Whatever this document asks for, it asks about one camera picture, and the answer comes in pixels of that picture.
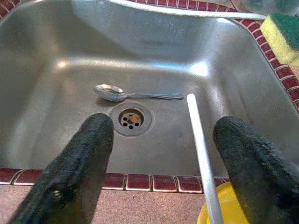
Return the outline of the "round steel sink drain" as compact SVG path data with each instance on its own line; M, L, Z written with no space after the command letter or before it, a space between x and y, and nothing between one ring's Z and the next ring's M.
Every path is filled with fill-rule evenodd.
M110 112L114 129L121 135L134 137L143 134L152 123L149 110L138 103L119 104Z

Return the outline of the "stainless steel sink basin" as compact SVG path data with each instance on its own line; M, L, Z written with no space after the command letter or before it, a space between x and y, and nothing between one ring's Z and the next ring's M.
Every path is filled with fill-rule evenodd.
M215 176L227 175L213 141L224 116L251 123L299 167L299 113L242 26L106 0L28 0L0 21L0 168L43 169L90 115L138 103L151 126L115 132L108 172L199 175L185 99L113 103L98 84L194 94Z

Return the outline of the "steel table spoon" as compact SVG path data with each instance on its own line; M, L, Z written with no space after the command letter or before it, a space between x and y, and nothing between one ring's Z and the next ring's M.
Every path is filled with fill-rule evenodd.
M167 100L182 100L184 98L184 95L180 93L125 93L123 89L108 84L99 84L93 90L100 98L111 102L122 102L127 98L159 98Z

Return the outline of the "green yellow sponge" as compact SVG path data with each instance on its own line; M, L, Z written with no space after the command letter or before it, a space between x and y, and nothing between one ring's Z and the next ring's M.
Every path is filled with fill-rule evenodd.
M299 17L270 14L260 30L281 64L299 67Z

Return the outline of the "white plastic spoon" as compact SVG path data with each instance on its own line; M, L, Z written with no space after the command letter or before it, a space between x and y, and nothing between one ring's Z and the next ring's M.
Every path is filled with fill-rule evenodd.
M221 207L214 183L214 176L212 173L208 151L206 148L206 141L202 129L196 97L194 94L188 94L186 100L192 124L192 131L200 169L200 176L202 179L210 223L224 224L221 213Z

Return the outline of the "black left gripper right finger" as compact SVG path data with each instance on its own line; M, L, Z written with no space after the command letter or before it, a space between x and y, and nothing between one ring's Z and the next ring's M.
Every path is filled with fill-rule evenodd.
M299 167L237 117L219 119L213 140L249 224L299 224Z

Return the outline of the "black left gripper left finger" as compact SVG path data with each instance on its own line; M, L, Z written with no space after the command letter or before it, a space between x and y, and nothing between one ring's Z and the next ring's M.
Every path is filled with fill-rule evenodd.
M91 224L113 142L111 118L102 113L89 116L7 224Z

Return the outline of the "yellow plastic bowl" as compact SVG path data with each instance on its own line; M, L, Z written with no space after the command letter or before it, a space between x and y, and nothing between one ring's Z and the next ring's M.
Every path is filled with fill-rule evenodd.
M223 217L223 224L249 224L236 193L232 182L225 182L216 187L217 196Z

